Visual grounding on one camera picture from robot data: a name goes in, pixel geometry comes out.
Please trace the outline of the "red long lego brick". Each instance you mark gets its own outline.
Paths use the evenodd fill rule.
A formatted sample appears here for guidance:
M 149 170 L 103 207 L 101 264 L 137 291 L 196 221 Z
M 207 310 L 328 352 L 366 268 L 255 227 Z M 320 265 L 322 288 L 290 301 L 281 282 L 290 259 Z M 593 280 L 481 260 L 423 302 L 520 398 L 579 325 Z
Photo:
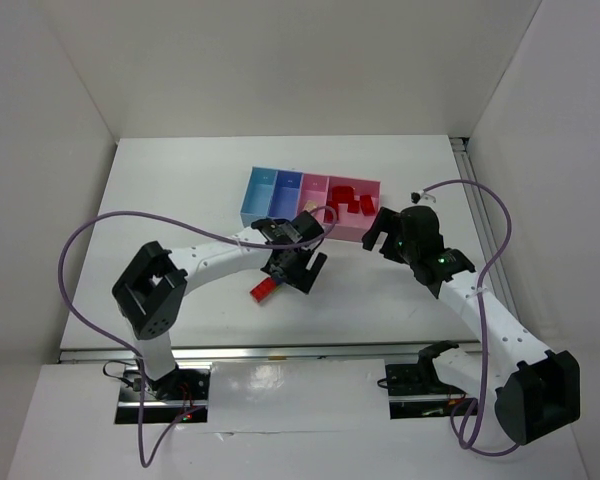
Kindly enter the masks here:
M 276 289 L 278 282 L 273 277 L 267 277 L 252 288 L 249 292 L 256 303 L 265 301 Z

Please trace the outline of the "small red lego brick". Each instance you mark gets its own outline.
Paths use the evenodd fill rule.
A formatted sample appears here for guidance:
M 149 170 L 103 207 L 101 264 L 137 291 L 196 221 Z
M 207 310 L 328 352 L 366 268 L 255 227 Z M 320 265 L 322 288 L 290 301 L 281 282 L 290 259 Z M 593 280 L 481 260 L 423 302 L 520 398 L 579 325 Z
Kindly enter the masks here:
M 340 205 L 337 202 L 328 201 L 324 213 L 326 224 L 337 224 L 340 221 Z

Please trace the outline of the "red rounded lego brick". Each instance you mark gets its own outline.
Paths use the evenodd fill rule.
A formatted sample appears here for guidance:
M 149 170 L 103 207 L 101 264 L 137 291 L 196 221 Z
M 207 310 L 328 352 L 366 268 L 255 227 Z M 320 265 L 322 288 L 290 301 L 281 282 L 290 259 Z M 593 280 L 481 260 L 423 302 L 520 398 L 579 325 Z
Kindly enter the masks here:
M 330 201 L 335 204 L 349 204 L 355 201 L 355 189 L 349 185 L 337 185 L 330 189 Z

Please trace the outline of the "white lego brick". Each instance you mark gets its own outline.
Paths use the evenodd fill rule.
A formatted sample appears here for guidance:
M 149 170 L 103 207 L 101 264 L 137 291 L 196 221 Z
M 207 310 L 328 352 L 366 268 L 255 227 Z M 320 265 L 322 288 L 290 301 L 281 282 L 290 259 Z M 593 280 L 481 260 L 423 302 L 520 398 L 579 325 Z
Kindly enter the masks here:
M 316 209 L 317 207 L 318 207 L 318 205 L 315 202 L 313 202 L 313 201 L 307 201 L 305 203 L 303 209 L 305 211 L 312 211 L 312 210 Z

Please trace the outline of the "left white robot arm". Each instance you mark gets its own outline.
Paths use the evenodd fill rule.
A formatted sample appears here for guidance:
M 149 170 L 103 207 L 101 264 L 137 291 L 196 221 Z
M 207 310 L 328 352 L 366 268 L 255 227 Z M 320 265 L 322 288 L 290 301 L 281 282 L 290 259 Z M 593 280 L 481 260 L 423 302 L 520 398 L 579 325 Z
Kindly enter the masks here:
M 151 393 L 165 399 L 185 387 L 185 376 L 179 372 L 172 353 L 169 330 L 186 295 L 247 270 L 266 275 L 250 291 L 258 303 L 281 285 L 307 294 L 327 259 L 313 246 L 323 237 L 319 221 L 302 212 L 292 220 L 257 220 L 227 243 L 174 250 L 157 241 L 143 245 L 114 284 L 112 295 L 133 331 Z

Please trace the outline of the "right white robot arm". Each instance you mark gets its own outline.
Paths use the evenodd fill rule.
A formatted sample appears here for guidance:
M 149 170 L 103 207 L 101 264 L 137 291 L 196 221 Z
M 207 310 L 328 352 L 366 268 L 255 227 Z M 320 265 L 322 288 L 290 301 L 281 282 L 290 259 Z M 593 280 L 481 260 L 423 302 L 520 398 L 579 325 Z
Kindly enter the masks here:
M 439 219 L 428 206 L 400 212 L 382 207 L 362 246 L 407 265 L 434 298 L 476 335 L 487 356 L 479 361 L 451 341 L 418 354 L 419 377 L 430 389 L 456 387 L 493 409 L 504 433 L 527 445 L 577 421 L 581 413 L 580 367 L 567 352 L 556 353 L 534 337 L 483 285 L 474 264 L 447 248 Z

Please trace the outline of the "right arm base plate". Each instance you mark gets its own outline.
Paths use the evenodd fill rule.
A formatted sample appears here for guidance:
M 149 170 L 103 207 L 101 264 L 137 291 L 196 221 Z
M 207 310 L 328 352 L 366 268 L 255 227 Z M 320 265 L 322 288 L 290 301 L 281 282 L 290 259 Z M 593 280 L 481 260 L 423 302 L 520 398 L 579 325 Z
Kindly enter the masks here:
M 466 393 L 457 387 L 428 384 L 416 364 L 387 364 L 377 386 L 388 395 L 391 420 L 448 417 L 459 406 L 466 411 Z

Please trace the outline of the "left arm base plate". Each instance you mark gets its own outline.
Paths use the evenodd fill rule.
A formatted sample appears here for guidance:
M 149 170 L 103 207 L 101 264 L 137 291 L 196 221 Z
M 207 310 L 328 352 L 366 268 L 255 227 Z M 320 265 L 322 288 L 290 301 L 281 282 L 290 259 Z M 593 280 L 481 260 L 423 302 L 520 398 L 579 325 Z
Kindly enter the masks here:
M 140 374 L 136 367 L 126 366 L 119 380 L 114 423 L 136 425 L 140 408 Z M 162 384 L 158 390 L 148 382 L 145 390 L 144 424 L 169 424 L 179 415 L 181 423 L 206 423 L 211 368 L 205 364 L 180 364 L 174 380 Z

